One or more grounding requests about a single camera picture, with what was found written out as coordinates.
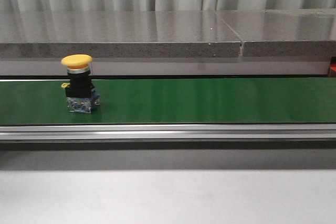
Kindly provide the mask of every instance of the metal strip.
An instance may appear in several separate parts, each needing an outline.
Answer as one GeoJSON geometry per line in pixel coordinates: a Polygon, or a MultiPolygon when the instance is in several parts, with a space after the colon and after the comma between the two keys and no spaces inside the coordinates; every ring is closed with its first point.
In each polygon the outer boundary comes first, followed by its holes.
{"type": "Polygon", "coordinates": [[[1,126],[0,142],[43,140],[336,140],[336,124],[125,124],[1,126]]]}

